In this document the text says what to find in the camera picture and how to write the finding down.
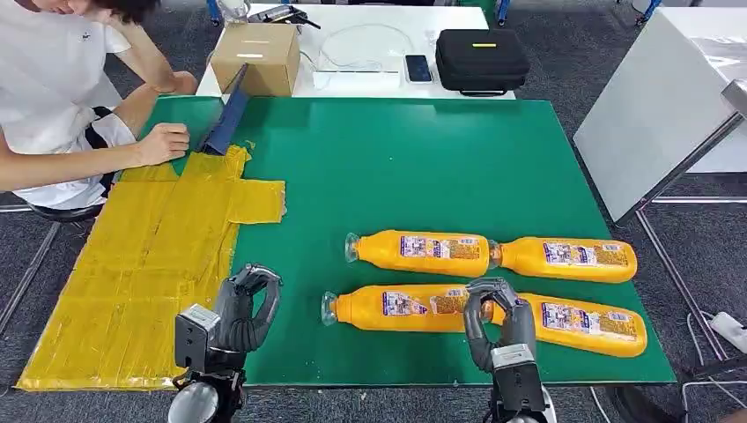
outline black case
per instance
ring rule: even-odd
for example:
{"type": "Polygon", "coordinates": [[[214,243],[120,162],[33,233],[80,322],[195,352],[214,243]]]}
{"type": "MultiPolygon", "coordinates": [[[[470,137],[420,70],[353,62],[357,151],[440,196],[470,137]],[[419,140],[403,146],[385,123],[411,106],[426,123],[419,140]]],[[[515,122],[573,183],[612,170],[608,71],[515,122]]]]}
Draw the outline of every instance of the black case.
{"type": "Polygon", "coordinates": [[[462,93],[502,94],[524,85],[529,61],[509,29],[446,29],[436,42],[441,84],[462,93]]]}

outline man's arm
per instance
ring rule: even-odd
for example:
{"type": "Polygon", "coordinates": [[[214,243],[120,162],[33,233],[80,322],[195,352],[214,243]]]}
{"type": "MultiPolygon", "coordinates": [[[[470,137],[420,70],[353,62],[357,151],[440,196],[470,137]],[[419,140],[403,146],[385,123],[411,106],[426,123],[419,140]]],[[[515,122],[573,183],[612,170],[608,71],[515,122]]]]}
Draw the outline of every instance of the man's arm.
{"type": "Polygon", "coordinates": [[[123,24],[117,17],[111,18],[108,24],[119,31],[132,46],[116,54],[124,64],[159,93],[177,91],[179,86],[174,70],[140,25],[123,24]]]}
{"type": "Polygon", "coordinates": [[[0,191],[13,191],[76,181],[130,167],[158,165],[184,156],[189,148],[187,127],[161,123],[132,145],[63,154],[18,154],[0,128],[0,191]]]}

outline bottle label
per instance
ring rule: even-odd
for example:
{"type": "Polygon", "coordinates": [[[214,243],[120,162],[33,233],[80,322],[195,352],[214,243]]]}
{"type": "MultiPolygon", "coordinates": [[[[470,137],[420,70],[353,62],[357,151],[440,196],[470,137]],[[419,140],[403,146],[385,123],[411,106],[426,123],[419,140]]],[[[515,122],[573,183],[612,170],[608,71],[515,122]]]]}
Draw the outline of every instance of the bottle label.
{"type": "Polygon", "coordinates": [[[477,238],[464,237],[458,240],[439,240],[424,236],[403,236],[400,238],[402,257],[480,258],[480,243],[477,238]]]}
{"type": "Polygon", "coordinates": [[[453,288],[448,289],[446,295],[434,295],[429,302],[435,315],[452,315],[464,311],[469,297],[466,289],[453,288]]]}
{"type": "Polygon", "coordinates": [[[543,302],[542,325],[547,329],[568,330],[626,341],[634,341],[637,337],[632,316],[627,313],[587,313],[565,304],[543,302]]]}
{"type": "Polygon", "coordinates": [[[545,242],[544,258],[547,264],[576,266],[627,266],[628,259],[617,244],[597,244],[594,247],[545,242]]]}
{"type": "Polygon", "coordinates": [[[385,291],[381,295],[381,302],[384,315],[424,315],[428,312],[425,306],[414,301],[406,293],[385,291]]]}

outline yellow taped surface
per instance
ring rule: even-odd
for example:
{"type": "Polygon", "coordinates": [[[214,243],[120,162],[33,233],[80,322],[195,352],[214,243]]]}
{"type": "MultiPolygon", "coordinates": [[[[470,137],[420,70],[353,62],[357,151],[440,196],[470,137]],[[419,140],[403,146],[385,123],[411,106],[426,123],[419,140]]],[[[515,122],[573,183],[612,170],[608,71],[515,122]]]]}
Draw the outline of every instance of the yellow taped surface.
{"type": "Polygon", "coordinates": [[[17,387],[170,389],[174,318],[211,308],[240,223],[279,222],[285,183],[240,179],[247,151],[130,169],[113,187],[17,387]]]}

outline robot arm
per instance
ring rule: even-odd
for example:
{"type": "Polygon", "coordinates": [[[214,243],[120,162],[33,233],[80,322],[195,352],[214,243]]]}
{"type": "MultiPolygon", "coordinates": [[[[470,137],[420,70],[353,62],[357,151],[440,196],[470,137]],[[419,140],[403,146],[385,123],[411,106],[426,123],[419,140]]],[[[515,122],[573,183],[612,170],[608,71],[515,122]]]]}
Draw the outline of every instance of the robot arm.
{"type": "Polygon", "coordinates": [[[174,360],[187,372],[174,378],[179,393],[169,423],[229,423],[243,406],[247,353],[262,346],[280,302],[280,277],[258,264],[247,264],[224,279],[215,309],[195,304],[176,316],[174,360]],[[254,296],[265,289],[254,315],[254,296]]]}
{"type": "Polygon", "coordinates": [[[280,303],[280,277],[272,270],[247,264],[239,273],[223,281],[218,291],[215,312],[220,325],[215,347],[237,353],[251,353],[267,337],[280,303]],[[254,296],[267,288],[264,303],[254,312],[254,296]]]}
{"type": "Polygon", "coordinates": [[[536,335],[531,306],[519,298],[503,278],[480,278],[467,285],[470,297],[464,308],[464,329],[477,367],[493,377],[501,400],[500,411],[545,410],[542,382],[536,367],[536,335]],[[506,312],[499,342],[485,335],[480,312],[485,301],[494,301],[506,312]]]}

